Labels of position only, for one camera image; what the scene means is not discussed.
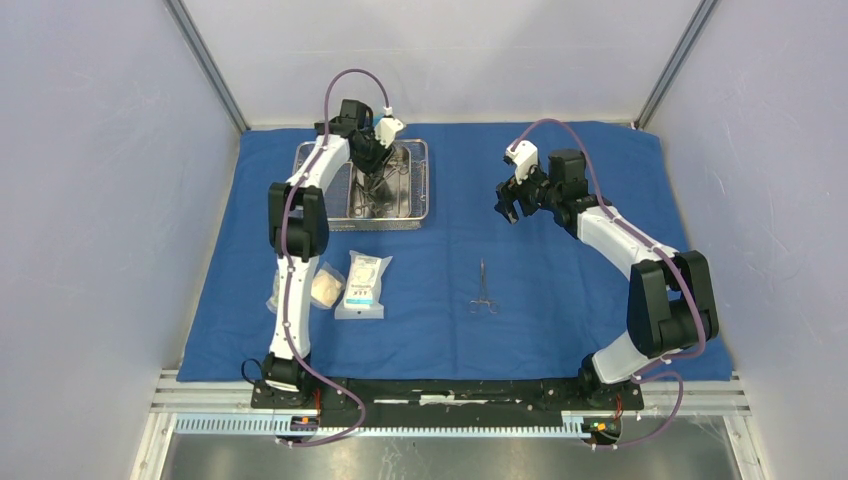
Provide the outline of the metal mesh tray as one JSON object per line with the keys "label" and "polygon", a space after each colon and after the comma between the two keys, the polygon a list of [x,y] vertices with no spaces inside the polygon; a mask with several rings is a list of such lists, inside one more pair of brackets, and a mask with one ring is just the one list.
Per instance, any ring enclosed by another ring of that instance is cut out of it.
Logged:
{"label": "metal mesh tray", "polygon": [[421,227],[429,212],[428,146],[421,139],[400,139],[378,178],[368,177],[352,161],[339,160],[348,141],[330,137],[301,143],[295,152],[291,185],[307,174],[320,182],[331,231],[399,231]]}

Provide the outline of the steel hemostat forceps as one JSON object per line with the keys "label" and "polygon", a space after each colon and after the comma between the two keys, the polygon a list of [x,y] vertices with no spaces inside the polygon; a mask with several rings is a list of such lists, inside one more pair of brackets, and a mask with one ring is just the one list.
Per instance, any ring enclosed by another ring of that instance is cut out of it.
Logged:
{"label": "steel hemostat forceps", "polygon": [[483,310],[487,310],[490,314],[497,314],[499,312],[499,306],[489,295],[486,263],[483,258],[480,259],[479,272],[478,296],[469,301],[469,312],[471,314],[477,314]]}

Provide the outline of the blue surgical wrap cloth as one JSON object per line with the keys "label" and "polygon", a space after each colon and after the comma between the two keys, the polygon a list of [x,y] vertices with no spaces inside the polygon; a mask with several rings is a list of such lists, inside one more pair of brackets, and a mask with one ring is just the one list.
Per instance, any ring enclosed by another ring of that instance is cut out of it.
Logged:
{"label": "blue surgical wrap cloth", "polygon": [[[522,124],[414,124],[427,143],[432,196],[410,231],[334,232],[323,262],[346,272],[350,251],[393,259],[382,320],[310,314],[311,364],[331,377],[523,380],[571,377],[626,326],[628,283],[601,254],[540,211],[516,224],[495,209],[511,175],[506,146]],[[292,172],[310,129],[250,131],[179,369],[181,382],[236,381],[269,350],[267,309],[276,270],[268,239],[271,183]],[[499,312],[469,312],[480,259]]]}

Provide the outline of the beige gauze packet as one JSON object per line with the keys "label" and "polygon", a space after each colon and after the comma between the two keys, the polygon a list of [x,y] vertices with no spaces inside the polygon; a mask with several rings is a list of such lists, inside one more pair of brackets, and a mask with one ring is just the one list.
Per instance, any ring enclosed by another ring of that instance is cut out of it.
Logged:
{"label": "beige gauze packet", "polygon": [[315,272],[310,289],[311,304],[327,310],[339,300],[346,286],[346,277],[328,262]]}

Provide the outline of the white sterile packet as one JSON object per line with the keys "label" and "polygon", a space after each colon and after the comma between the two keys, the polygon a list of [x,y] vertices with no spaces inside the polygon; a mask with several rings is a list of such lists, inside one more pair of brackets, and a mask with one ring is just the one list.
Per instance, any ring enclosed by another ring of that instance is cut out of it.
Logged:
{"label": "white sterile packet", "polygon": [[382,320],[385,307],[380,301],[382,277],[393,257],[376,257],[350,251],[350,268],[343,297],[335,308],[336,320]]}

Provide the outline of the green sterile packet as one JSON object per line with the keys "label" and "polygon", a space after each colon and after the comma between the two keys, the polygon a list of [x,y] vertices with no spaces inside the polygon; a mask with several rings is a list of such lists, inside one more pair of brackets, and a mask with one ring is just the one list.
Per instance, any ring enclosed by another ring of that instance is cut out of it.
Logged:
{"label": "green sterile packet", "polygon": [[279,303],[279,272],[276,271],[272,281],[271,293],[266,300],[266,307],[271,312],[276,314]]}

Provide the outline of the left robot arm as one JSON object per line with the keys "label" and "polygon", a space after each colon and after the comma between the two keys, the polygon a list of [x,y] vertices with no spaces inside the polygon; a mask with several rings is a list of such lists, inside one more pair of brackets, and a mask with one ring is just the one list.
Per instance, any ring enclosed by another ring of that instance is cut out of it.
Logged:
{"label": "left robot arm", "polygon": [[307,361],[308,321],[312,282],[330,234],[325,191],[347,163],[366,174],[381,172],[404,128],[390,105],[375,120],[371,107],[345,99],[337,116],[316,124],[314,146],[300,167],[269,188],[269,241],[277,255],[278,295],[274,335],[261,372],[264,383],[290,407],[312,399],[317,379]]}

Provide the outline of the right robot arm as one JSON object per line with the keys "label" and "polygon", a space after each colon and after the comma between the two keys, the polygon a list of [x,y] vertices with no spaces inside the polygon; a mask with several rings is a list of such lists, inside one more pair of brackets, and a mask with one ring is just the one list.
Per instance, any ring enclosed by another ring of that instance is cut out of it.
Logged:
{"label": "right robot arm", "polygon": [[579,369],[577,392],[585,405],[602,408],[617,396],[618,385],[644,382],[655,368],[704,352],[719,327],[703,254],[678,251],[628,221],[589,186],[595,174],[579,150],[556,150],[542,168],[537,147],[521,141],[506,149],[504,161],[514,173],[496,188],[498,213],[514,224],[520,216],[550,212],[628,282],[625,331]]}

